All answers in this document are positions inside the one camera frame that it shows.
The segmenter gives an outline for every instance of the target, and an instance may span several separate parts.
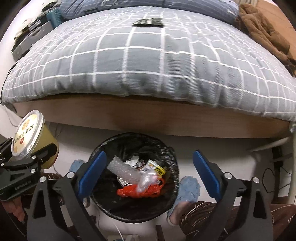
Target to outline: brown blanket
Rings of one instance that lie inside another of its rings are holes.
[[[254,6],[241,4],[236,27],[276,56],[292,76],[296,75],[296,60],[290,53],[290,44],[268,19]]]

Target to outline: human hand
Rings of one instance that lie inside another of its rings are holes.
[[[15,198],[8,202],[1,202],[5,211],[8,213],[13,213],[13,215],[22,222],[25,218],[25,212],[22,208],[21,197]]]

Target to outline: white bed leg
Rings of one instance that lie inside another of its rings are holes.
[[[288,204],[296,204],[296,131],[293,132],[293,166],[291,184],[288,194]]]
[[[263,146],[259,146],[259,147],[256,147],[256,148],[249,149],[248,151],[249,152],[255,152],[255,151],[270,149],[272,147],[281,146],[283,144],[288,143],[291,139],[292,139],[292,137],[286,137],[286,138],[274,141],[272,143],[268,143],[268,144],[263,145]]]

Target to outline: yellow drink cup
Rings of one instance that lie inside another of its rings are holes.
[[[57,152],[41,165],[43,169],[50,168],[56,161],[59,154],[59,143],[45,125],[42,113],[32,110],[17,127],[16,135],[12,140],[11,152],[15,159],[22,160],[51,143],[57,146]]]

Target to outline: white wall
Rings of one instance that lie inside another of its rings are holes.
[[[18,31],[18,28],[21,26],[24,20],[28,18],[36,18],[41,13],[42,8],[50,2],[52,2],[52,0],[31,0],[18,13],[0,41],[0,88],[3,86],[9,69],[15,63],[12,57],[11,49],[14,45],[14,37]],[[4,106],[0,106],[0,135],[3,135],[4,137],[10,137],[14,135],[16,127],[11,125],[4,108]],[[21,121],[21,118],[9,110],[7,110],[7,112],[11,122],[14,125],[18,125]]]

